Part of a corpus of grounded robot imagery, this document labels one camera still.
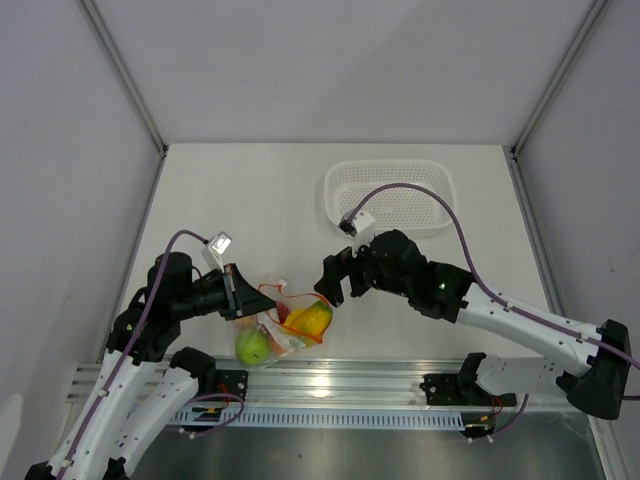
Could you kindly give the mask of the red grape bunch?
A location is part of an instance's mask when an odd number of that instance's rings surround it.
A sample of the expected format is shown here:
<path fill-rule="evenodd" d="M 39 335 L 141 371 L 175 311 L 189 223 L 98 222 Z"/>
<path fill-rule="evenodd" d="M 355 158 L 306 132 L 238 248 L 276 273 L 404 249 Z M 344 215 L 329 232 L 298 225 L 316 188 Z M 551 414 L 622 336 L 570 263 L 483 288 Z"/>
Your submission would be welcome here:
<path fill-rule="evenodd" d="M 280 324 L 284 324 L 287 318 L 289 317 L 291 310 L 285 303 L 277 302 L 276 313 L 277 313 L 278 322 Z"/>

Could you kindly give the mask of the clear zip bag orange zipper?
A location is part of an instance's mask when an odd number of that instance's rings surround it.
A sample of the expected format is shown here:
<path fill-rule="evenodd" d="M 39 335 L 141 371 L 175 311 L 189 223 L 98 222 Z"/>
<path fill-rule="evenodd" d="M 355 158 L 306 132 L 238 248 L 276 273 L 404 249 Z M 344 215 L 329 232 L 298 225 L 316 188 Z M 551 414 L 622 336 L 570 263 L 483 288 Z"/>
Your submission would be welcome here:
<path fill-rule="evenodd" d="M 266 366 L 323 344 L 333 309 L 315 292 L 289 293 L 284 278 L 269 278 L 257 289 L 275 307 L 233 321 L 236 358 L 244 365 Z"/>

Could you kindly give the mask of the green apple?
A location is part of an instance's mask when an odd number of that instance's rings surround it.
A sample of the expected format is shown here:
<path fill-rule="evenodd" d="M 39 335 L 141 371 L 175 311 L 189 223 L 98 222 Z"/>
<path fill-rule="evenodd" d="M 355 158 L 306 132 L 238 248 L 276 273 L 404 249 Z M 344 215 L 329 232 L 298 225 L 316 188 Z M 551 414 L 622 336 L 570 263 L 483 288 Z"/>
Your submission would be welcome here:
<path fill-rule="evenodd" d="M 259 365 L 270 356 L 270 343 L 267 335 L 257 329 L 241 330 L 235 340 L 236 357 L 249 366 Z"/>

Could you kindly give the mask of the orange with green leaf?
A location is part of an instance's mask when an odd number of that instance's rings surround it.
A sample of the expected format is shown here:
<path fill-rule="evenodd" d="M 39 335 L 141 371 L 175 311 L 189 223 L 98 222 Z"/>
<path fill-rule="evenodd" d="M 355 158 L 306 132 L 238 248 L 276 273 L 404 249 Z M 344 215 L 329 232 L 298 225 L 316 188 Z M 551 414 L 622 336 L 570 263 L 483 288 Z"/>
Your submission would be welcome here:
<path fill-rule="evenodd" d="M 256 321 L 254 316 L 246 316 L 234 321 L 234 327 L 237 329 L 253 328 L 255 325 Z"/>

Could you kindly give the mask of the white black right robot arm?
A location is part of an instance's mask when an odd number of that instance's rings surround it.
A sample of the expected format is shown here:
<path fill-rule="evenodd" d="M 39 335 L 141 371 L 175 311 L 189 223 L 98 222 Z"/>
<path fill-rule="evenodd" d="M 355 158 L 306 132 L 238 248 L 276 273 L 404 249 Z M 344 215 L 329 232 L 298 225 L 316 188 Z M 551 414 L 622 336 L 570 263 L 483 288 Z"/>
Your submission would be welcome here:
<path fill-rule="evenodd" d="M 392 230 L 323 261 L 314 286 L 329 303 L 375 289 L 405 298 L 421 315 L 484 330 L 534 351 L 529 358 L 467 355 L 459 372 L 428 374 L 421 385 L 431 405 L 513 406 L 519 395 L 564 396 L 576 409 L 604 420 L 620 415 L 631 367 L 627 328 L 614 320 L 584 324 L 528 311 L 451 264 L 428 260 L 404 233 Z"/>

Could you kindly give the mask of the red orange peach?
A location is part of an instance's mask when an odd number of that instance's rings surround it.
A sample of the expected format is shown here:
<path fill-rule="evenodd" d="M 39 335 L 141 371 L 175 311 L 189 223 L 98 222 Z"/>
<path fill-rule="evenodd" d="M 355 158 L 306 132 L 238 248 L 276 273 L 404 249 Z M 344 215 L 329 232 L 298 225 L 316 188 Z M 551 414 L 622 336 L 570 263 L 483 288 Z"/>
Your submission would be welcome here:
<path fill-rule="evenodd" d="M 289 355 L 304 346 L 305 344 L 300 342 L 298 338 L 288 335 L 270 338 L 271 352 L 276 357 Z"/>

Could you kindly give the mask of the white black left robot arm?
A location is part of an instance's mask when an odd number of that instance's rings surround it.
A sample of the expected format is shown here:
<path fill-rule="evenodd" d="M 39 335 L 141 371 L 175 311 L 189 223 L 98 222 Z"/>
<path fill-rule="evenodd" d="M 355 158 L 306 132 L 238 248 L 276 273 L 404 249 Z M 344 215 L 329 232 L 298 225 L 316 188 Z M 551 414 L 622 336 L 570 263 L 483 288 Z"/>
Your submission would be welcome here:
<path fill-rule="evenodd" d="M 223 388 L 214 357 L 193 347 L 173 354 L 142 404 L 138 395 L 180 336 L 181 323 L 217 313 L 232 321 L 275 308 L 233 263 L 200 278 L 182 252 L 158 256 L 109 334 L 99 377 L 69 436 L 50 460 L 30 467 L 29 479 L 128 479 L 149 445 L 191 400 L 242 395 Z"/>

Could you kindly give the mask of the green yellow mango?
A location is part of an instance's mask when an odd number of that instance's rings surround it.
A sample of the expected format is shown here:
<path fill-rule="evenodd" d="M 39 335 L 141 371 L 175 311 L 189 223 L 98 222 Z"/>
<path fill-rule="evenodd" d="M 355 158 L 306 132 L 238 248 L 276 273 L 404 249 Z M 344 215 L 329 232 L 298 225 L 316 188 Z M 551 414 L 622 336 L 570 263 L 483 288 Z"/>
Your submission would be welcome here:
<path fill-rule="evenodd" d="M 322 301 L 293 310 L 284 325 L 292 330 L 320 338 L 333 319 L 333 311 Z"/>

